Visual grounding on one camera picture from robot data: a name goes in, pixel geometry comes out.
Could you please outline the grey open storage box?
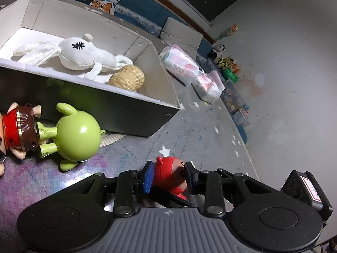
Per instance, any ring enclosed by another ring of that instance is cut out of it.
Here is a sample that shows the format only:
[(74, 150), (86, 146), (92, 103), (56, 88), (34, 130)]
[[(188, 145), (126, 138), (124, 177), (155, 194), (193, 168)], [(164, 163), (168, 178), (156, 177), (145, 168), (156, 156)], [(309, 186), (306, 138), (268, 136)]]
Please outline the grey open storage box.
[[(42, 67), (13, 61), (13, 50), (35, 40), (93, 36), (98, 48), (129, 57), (145, 75), (130, 92), (84, 79), (57, 58)], [(159, 53), (163, 45), (128, 22), (73, 0), (1, 0), (1, 109), (13, 102), (42, 106), (56, 121), (59, 102), (91, 114), (107, 131), (152, 136), (178, 111), (179, 99)]]

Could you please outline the yellow orange plush toys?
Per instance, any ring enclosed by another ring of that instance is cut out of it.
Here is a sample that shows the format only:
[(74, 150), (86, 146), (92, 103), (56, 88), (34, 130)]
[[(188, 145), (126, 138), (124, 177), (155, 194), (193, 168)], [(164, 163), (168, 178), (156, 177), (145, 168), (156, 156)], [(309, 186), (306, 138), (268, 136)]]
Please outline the yellow orange plush toys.
[(217, 61), (217, 66), (220, 69), (229, 69), (231, 70), (234, 74), (237, 73), (240, 68), (237, 63), (234, 62), (234, 59), (231, 57), (220, 57)]

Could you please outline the grey cushion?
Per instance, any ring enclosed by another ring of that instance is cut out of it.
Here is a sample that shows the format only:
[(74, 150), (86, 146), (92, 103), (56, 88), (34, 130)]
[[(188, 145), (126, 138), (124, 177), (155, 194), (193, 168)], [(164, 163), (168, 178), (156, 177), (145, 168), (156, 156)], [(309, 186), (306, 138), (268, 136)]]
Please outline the grey cushion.
[(168, 17), (159, 36), (162, 42), (179, 46), (192, 59), (196, 58), (203, 38), (201, 33), (172, 17)]

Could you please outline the green toy object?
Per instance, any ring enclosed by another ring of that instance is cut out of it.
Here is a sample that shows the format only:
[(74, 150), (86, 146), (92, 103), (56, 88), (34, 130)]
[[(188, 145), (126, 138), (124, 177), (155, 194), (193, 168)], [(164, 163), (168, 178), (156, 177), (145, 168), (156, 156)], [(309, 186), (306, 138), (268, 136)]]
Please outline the green toy object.
[(232, 82), (237, 83), (238, 78), (237, 76), (228, 68), (224, 68), (223, 69), (223, 76), (226, 79), (230, 79)]

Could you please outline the green alien figurine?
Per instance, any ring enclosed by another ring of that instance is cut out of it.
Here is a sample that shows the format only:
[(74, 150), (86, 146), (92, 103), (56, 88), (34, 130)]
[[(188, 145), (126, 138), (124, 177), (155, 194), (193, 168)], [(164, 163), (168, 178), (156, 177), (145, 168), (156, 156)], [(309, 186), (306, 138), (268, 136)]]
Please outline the green alien figurine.
[(46, 127), (36, 123), (39, 139), (39, 156), (44, 158), (59, 153), (63, 158), (59, 169), (70, 171), (77, 164), (92, 158), (100, 147), (102, 135), (106, 131), (100, 128), (96, 119), (85, 111), (75, 109), (67, 103), (57, 103), (56, 109), (63, 114), (55, 127)]

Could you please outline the flower bouquet on wall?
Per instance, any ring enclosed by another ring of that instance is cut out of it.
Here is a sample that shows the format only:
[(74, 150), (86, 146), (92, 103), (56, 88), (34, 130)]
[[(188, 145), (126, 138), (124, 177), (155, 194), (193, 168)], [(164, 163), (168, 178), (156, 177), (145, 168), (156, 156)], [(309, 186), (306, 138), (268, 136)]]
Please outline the flower bouquet on wall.
[(223, 39), (225, 37), (229, 37), (237, 32), (239, 25), (236, 23), (231, 25), (227, 30), (223, 31), (218, 37), (217, 40)]

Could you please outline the small clear container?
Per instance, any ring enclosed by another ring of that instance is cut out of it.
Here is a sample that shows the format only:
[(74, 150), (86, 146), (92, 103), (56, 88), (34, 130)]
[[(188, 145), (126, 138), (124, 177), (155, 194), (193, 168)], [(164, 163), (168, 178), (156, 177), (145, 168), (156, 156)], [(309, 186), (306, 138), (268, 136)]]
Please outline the small clear container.
[(233, 120), (237, 126), (246, 127), (251, 124), (249, 119), (249, 107), (243, 105), (233, 114)]

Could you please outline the grey star pattern tablecloth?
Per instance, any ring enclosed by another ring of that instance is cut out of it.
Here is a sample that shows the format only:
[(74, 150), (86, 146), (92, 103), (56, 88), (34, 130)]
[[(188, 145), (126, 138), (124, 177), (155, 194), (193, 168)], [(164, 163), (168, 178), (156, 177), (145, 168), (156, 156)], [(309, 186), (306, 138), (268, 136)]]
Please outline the grey star pattern tablecloth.
[(140, 169), (164, 148), (173, 156), (192, 161), (200, 170), (221, 167), (256, 177), (245, 145), (233, 145), (234, 140), (242, 137), (223, 102), (207, 105), (193, 88), (177, 80), (173, 80), (173, 86), (181, 109), (154, 135), (150, 138), (125, 136), (100, 148), (90, 161), (74, 170), (61, 172), (57, 154), (46, 159), (32, 154), (23, 161), (8, 155), (1, 177), (1, 251), (27, 251), (16, 228), (17, 217), (27, 206), (95, 172), (114, 177), (122, 171)]

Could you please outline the red round figurine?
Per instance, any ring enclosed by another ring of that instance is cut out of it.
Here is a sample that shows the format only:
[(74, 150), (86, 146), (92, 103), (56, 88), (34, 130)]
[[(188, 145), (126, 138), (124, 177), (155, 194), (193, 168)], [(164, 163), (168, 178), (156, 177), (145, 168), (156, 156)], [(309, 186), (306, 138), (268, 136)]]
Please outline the red round figurine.
[(173, 156), (158, 156), (154, 163), (154, 179), (152, 184), (186, 200), (186, 197), (183, 195), (187, 189), (185, 163)]

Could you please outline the beige peanut toy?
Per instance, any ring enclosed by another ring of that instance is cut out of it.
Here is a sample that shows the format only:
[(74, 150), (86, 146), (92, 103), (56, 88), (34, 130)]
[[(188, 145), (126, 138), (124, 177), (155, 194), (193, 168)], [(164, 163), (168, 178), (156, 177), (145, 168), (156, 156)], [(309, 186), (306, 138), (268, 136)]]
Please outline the beige peanut toy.
[(110, 77), (108, 85), (135, 92), (143, 86), (144, 82), (145, 75), (139, 67), (126, 65)]

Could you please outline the white plush rabbit toy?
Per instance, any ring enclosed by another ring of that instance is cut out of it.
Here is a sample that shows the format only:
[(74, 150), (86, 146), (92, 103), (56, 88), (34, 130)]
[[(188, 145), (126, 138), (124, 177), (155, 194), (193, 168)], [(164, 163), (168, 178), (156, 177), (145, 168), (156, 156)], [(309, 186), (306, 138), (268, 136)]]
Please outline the white plush rabbit toy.
[(26, 43), (13, 51), (21, 63), (40, 66), (53, 57), (58, 57), (61, 64), (74, 71), (88, 70), (84, 78), (94, 80), (101, 72), (118, 71), (123, 66), (132, 65), (133, 61), (124, 55), (112, 53), (96, 47), (91, 34), (82, 37), (70, 37), (60, 43), (39, 40)]

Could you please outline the black haired doll figurine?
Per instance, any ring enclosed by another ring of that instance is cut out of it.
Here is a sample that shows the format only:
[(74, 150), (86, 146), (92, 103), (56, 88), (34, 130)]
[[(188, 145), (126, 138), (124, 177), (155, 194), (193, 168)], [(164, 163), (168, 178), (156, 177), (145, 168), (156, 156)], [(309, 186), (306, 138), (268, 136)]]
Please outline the black haired doll figurine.
[(14, 102), (7, 113), (1, 115), (1, 174), (5, 172), (7, 151), (23, 160), (28, 151), (35, 151), (38, 148), (35, 119), (41, 114), (40, 105), (32, 106), (30, 103), (19, 105)]

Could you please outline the open pink tissue pack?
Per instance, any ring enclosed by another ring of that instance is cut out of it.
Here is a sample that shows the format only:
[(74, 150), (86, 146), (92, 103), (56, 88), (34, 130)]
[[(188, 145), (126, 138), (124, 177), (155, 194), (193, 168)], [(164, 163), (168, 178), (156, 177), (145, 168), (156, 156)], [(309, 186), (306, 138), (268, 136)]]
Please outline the open pink tissue pack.
[(210, 73), (200, 71), (197, 79), (192, 83), (199, 98), (207, 103), (215, 103), (221, 96), (225, 86), (216, 70)]

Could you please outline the panda plush toy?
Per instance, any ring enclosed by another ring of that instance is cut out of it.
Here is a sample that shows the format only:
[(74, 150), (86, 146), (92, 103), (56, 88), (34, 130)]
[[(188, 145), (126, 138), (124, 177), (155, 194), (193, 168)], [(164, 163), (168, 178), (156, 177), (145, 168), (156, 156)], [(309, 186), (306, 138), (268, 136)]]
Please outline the panda plush toy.
[(223, 57), (223, 51), (225, 50), (225, 45), (223, 44), (217, 44), (213, 47), (213, 49), (207, 54), (208, 58), (211, 58), (212, 60), (216, 61), (219, 58)]

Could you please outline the clear plastic storage bin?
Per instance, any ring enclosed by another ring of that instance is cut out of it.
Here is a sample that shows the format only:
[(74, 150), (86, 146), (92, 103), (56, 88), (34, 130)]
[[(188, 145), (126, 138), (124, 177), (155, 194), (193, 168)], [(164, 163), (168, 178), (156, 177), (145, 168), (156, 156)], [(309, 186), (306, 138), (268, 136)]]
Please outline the clear plastic storage bin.
[(225, 89), (222, 92), (221, 100), (231, 115), (239, 109), (249, 111), (249, 104), (243, 99), (241, 94), (235, 89), (231, 80), (225, 82)]

